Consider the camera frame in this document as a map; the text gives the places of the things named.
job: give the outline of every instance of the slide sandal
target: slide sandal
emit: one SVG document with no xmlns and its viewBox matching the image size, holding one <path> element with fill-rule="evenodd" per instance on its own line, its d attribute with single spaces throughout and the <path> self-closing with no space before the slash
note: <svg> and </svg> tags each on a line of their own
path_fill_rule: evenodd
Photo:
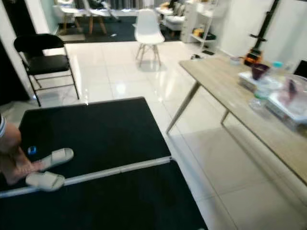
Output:
<svg viewBox="0 0 307 230">
<path fill-rule="evenodd" d="M 51 192 L 63 186 L 65 177 L 51 172 L 33 172 L 27 175 L 25 182 L 30 186 Z"/>
<path fill-rule="evenodd" d="M 52 167 L 68 162 L 73 158 L 73 151 L 69 148 L 63 148 L 53 151 L 49 156 L 39 160 L 42 164 L 40 171 L 46 171 Z"/>
</svg>

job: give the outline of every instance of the glossy floor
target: glossy floor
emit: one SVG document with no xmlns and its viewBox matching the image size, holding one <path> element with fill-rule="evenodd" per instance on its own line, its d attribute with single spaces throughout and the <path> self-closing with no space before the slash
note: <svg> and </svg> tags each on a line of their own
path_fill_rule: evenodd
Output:
<svg viewBox="0 0 307 230">
<path fill-rule="evenodd" d="M 151 50 L 139 67 L 137 49 L 136 42 L 67 45 L 81 98 L 77 100 L 72 87 L 43 91 L 42 106 L 144 96 L 209 229 L 306 229 L 307 188 L 233 117 L 226 120 L 227 129 L 222 128 L 224 108 L 204 89 L 165 134 L 194 82 L 178 61 L 197 53 L 198 45 L 159 45 L 161 67 Z M 34 108 L 38 106 L 32 100 L 0 109 L 19 125 L 25 110 Z"/>
</svg>

